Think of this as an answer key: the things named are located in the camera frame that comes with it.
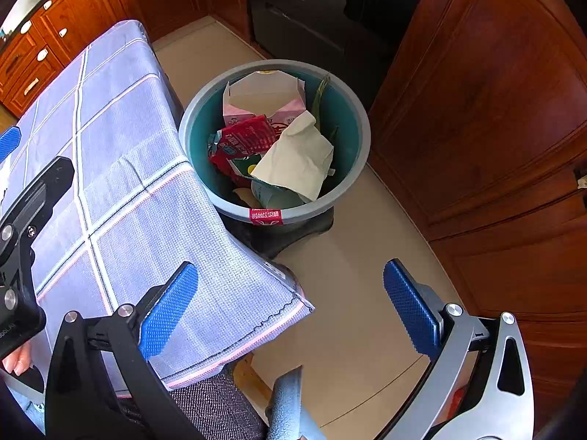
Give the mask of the person's left hand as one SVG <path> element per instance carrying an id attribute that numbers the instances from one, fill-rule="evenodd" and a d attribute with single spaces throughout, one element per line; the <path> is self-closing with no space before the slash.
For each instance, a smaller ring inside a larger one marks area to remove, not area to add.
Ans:
<path id="1" fill-rule="evenodd" d="M 21 375 L 32 366 L 32 350 L 31 343 L 27 342 L 20 346 L 9 356 L 2 360 L 4 370 L 8 374 Z"/>

